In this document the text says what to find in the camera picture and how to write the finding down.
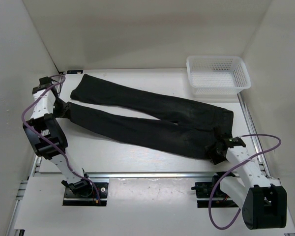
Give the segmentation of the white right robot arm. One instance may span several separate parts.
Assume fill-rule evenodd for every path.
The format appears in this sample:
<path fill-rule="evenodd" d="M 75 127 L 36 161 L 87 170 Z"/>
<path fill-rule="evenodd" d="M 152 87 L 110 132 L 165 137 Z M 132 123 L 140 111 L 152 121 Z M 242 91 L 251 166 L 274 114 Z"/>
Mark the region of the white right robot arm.
<path fill-rule="evenodd" d="M 242 215 L 248 229 L 275 229 L 286 226 L 286 190 L 262 174 L 253 160 L 257 155 L 249 155 L 241 137 L 220 139 L 206 149 L 206 155 L 215 164 L 225 159 L 233 165 L 211 184 L 208 201 L 211 221 L 213 196 L 221 197 L 226 194 L 238 206 L 236 215 Z"/>

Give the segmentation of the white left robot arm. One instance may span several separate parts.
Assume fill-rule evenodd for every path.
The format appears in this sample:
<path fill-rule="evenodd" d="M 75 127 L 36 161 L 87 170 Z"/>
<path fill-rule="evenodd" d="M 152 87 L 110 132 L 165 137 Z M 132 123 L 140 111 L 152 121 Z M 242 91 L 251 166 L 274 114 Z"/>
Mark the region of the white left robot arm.
<path fill-rule="evenodd" d="M 93 193 L 93 184 L 87 180 L 84 169 L 69 160 L 67 138 L 57 121 L 57 118 L 70 118 L 72 108 L 59 98 L 56 89 L 59 84 L 45 77 L 33 88 L 33 112 L 27 121 L 22 115 L 23 129 L 35 154 L 52 162 L 64 175 L 61 183 L 74 195 L 87 197 Z"/>

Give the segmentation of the black trousers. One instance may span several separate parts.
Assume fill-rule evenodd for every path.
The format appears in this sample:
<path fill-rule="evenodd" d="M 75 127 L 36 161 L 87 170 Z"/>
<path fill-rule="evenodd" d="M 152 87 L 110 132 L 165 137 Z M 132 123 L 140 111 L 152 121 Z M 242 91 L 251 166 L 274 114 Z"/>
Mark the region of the black trousers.
<path fill-rule="evenodd" d="M 72 91 L 65 118 L 118 142 L 195 159 L 231 134 L 234 113 L 225 108 L 118 85 L 84 75 Z"/>

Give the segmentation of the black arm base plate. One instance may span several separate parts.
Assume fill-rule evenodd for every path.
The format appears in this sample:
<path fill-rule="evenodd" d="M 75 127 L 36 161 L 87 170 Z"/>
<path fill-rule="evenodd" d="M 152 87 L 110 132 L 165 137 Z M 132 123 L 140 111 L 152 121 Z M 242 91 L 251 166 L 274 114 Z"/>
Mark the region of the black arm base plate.
<path fill-rule="evenodd" d="M 95 182 L 97 192 L 93 186 L 88 186 L 86 189 L 78 193 L 73 193 L 72 190 L 66 185 L 62 205 L 63 206 L 82 206 L 82 207 L 105 207 L 107 205 L 109 183 L 108 182 Z"/>

